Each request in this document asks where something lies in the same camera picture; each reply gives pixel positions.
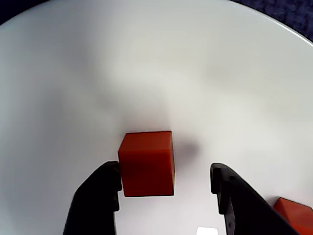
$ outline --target white surface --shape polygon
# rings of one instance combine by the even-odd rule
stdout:
[[[218,235],[217,229],[198,227],[197,235]]]
[[[0,27],[0,234],[61,234],[130,131],[173,131],[175,196],[120,193],[119,235],[225,234],[212,162],[313,206],[312,61],[302,37],[223,0],[56,0],[15,17]]]

